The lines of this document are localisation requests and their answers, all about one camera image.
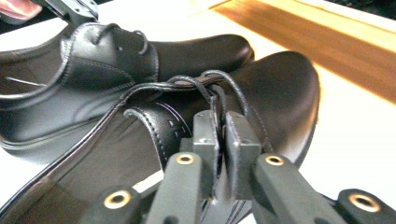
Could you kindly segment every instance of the brass grommet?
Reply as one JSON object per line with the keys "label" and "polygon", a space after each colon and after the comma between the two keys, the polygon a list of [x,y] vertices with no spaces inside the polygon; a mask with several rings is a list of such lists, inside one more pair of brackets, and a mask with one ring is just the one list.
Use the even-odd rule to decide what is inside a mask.
{"label": "brass grommet", "polygon": [[349,200],[353,205],[366,212],[374,213],[381,210],[381,206],[376,201],[362,194],[351,194]]}
{"label": "brass grommet", "polygon": [[104,205],[109,209],[118,209],[131,201],[131,194],[126,190],[119,190],[105,198]]}
{"label": "brass grommet", "polygon": [[285,163],[283,159],[278,156],[268,156],[267,158],[265,158],[265,160],[271,165],[277,165],[277,166],[283,165]]}
{"label": "brass grommet", "polygon": [[194,157],[190,154],[182,154],[176,158],[176,161],[179,164],[188,165],[194,162]]}

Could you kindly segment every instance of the black leather shoe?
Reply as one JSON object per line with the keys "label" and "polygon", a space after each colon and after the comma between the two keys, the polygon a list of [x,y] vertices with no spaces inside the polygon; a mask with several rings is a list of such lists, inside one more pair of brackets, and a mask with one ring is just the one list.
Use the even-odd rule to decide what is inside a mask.
{"label": "black leather shoe", "polygon": [[[280,153],[300,165],[318,117],[318,75],[311,63],[296,52],[281,52],[231,76],[246,96],[247,117],[262,151]],[[219,77],[202,80],[206,86],[213,82]],[[242,114],[233,88],[225,81],[219,85],[228,110]],[[2,208],[0,223],[77,223],[107,189],[131,186],[142,197],[151,190],[155,176],[178,152],[180,139],[194,135],[193,116],[209,105],[184,83],[140,84],[128,94],[133,96],[112,107],[82,141]],[[249,206],[226,198],[205,209],[204,223],[235,223]]]}
{"label": "black leather shoe", "polygon": [[83,24],[65,39],[67,32],[38,48],[0,53],[2,148],[17,154],[50,149],[40,156],[50,161],[136,83],[196,77],[207,69],[233,71],[254,57],[238,35],[148,42],[141,32],[97,23]]}

